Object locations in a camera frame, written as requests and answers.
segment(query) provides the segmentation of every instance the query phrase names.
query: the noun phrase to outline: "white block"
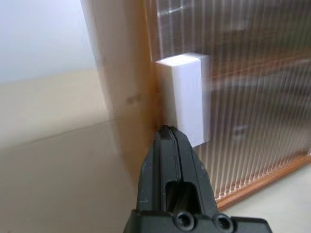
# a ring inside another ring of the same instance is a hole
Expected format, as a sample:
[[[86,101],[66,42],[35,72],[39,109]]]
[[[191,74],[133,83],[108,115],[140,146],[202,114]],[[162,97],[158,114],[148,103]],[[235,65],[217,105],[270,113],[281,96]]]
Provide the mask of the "white block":
[[[157,62],[164,92],[165,124],[187,135],[193,147],[205,140],[203,87],[199,54],[182,54]]]

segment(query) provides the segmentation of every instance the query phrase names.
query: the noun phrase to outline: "white foam block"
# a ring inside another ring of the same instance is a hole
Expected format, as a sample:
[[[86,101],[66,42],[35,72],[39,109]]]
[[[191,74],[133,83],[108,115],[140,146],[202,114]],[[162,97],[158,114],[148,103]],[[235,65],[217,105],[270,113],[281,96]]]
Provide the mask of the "white foam block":
[[[161,79],[165,124],[187,135],[193,147],[205,142],[201,59],[182,54],[157,62]]]

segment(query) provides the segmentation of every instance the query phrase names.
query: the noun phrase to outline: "white wall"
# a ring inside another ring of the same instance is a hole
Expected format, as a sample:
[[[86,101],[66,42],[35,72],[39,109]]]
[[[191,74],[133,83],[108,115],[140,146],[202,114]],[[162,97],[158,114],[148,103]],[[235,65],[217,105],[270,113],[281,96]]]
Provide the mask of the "white wall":
[[[93,67],[80,0],[0,1],[0,83]]]

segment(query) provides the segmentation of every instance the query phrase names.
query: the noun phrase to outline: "wooden trim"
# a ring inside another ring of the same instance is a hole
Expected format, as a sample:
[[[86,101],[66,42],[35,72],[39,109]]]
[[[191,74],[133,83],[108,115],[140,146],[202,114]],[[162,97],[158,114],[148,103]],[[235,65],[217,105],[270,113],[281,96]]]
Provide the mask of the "wooden trim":
[[[217,201],[217,207],[222,211],[309,163],[311,163],[311,156],[299,157],[281,169],[259,178],[236,192],[227,195],[223,199],[219,199]]]

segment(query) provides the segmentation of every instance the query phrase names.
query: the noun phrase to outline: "wooden edge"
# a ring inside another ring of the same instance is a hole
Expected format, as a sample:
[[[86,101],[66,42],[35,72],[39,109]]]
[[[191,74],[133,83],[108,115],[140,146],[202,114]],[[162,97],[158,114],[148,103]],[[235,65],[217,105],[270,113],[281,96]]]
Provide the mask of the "wooden edge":
[[[287,164],[279,170],[276,170],[267,176],[259,178],[258,180],[250,183],[249,185],[237,190],[236,192],[229,194],[228,196],[220,199],[217,202],[217,207],[220,211],[232,206],[233,204],[247,198],[248,196],[258,192],[260,189],[272,184],[280,178],[296,171],[297,169],[311,163],[311,156],[303,156],[295,159],[293,162]]]

